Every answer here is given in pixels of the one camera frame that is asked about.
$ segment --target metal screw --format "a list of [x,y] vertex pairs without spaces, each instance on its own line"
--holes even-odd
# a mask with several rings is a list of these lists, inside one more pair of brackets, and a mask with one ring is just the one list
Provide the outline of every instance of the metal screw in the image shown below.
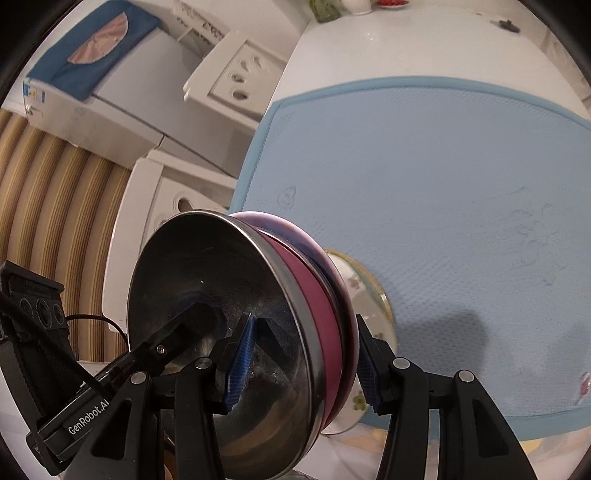
[[195,362],[195,366],[199,369],[199,370],[205,370],[206,368],[209,368],[210,366],[212,366],[212,359],[207,357],[207,356],[203,356],[201,358],[197,358],[197,361]]
[[131,375],[131,382],[134,385],[140,385],[146,381],[146,378],[148,378],[148,376],[144,372],[136,372]]
[[410,367],[410,362],[401,356],[395,358],[392,364],[400,370],[406,370],[408,367]]
[[460,377],[460,380],[466,383],[470,383],[474,380],[474,374],[468,370],[460,371],[457,376]]

